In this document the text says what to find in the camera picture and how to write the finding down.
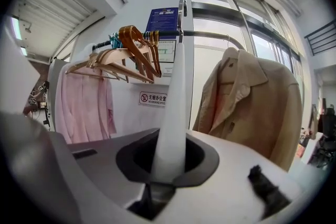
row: no smoking sign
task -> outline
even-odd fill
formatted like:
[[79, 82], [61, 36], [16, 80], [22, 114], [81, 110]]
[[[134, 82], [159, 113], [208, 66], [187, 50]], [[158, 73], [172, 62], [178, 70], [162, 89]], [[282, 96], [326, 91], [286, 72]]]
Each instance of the no smoking sign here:
[[167, 94], [158, 92], [140, 92], [139, 104], [158, 106], [164, 108], [166, 106]]

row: clothing rail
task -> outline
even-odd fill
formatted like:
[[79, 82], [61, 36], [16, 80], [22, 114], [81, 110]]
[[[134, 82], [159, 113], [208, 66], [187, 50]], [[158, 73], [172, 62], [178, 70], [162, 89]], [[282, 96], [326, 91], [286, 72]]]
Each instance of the clothing rail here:
[[[159, 31], [159, 40], [162, 37], [171, 37], [171, 36], [180, 36], [180, 32], [178, 30], [176, 31]], [[245, 48], [242, 46], [242, 44], [239, 43], [238, 40], [234, 39], [233, 37], [230, 37], [229, 35], [223, 35], [223, 34], [217, 34], [217, 33], [210, 33], [210, 32], [202, 32], [202, 31], [190, 31], [190, 30], [184, 30], [183, 36], [185, 37], [207, 37], [207, 38], [216, 38], [216, 39], [222, 39], [227, 40], [231, 42], [233, 45], [235, 45], [238, 49], [245, 50]], [[92, 46], [92, 50], [99, 49], [105, 46], [110, 46], [111, 42], [105, 41], [103, 43], [99, 43], [97, 45]]]

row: no smoking symbol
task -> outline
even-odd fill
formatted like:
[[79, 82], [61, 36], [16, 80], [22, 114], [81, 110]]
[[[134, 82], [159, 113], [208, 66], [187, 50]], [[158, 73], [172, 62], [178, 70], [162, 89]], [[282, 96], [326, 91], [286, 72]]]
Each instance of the no smoking symbol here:
[[148, 100], [148, 96], [147, 96], [147, 94], [143, 94], [143, 95], [141, 95], [141, 101], [142, 101], [142, 102], [147, 102], [147, 100]]

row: white pipe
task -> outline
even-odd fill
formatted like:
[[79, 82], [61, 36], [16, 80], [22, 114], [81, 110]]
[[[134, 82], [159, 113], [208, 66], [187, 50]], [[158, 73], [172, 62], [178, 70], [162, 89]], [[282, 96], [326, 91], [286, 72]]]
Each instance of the white pipe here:
[[151, 180], [171, 183], [185, 165], [185, 63], [184, 45], [176, 46], [163, 124], [156, 144]]

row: hanging clothes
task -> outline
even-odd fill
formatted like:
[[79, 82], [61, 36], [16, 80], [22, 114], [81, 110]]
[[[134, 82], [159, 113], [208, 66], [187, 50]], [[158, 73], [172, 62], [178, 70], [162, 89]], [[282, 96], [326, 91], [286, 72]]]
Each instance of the hanging clothes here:
[[299, 86], [286, 66], [228, 48], [203, 87], [193, 130], [248, 146], [288, 170], [301, 120]]
[[[71, 65], [63, 66], [58, 78], [56, 132], [61, 133], [68, 144], [108, 139], [116, 132], [111, 83], [108, 79], [65, 74]], [[79, 71], [101, 75], [96, 69], [83, 67]]]

